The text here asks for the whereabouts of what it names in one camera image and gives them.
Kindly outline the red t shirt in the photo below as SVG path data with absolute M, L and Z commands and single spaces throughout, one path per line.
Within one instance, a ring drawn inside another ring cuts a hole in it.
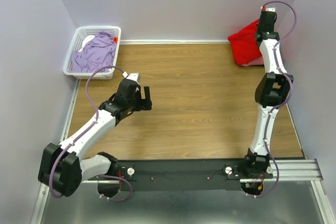
M 236 65 L 241 66 L 254 59 L 262 57 L 255 42 L 255 32 L 259 20 L 255 20 L 239 32 L 228 37 Z

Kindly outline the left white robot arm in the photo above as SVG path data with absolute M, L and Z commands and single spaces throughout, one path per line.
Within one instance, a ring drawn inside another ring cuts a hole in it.
M 101 137 L 133 112 L 152 109 L 150 88 L 140 86 L 140 75 L 131 73 L 120 82 L 117 92 L 102 102 L 94 116 L 76 133 L 59 144 L 48 144 L 42 154 L 38 181 L 56 197 L 69 197 L 82 181 L 96 176 L 122 180 L 118 160 L 100 152 L 86 153 Z

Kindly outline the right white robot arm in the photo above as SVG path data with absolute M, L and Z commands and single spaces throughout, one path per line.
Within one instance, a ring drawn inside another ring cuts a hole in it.
M 264 60 L 265 75 L 255 91 L 258 117 L 253 141 L 241 165 L 245 178 L 257 178 L 267 171 L 271 159 L 270 142 L 279 109 L 290 96 L 293 76 L 288 74 L 280 54 L 280 37 L 274 31 L 275 18 L 261 17 L 255 40 Z

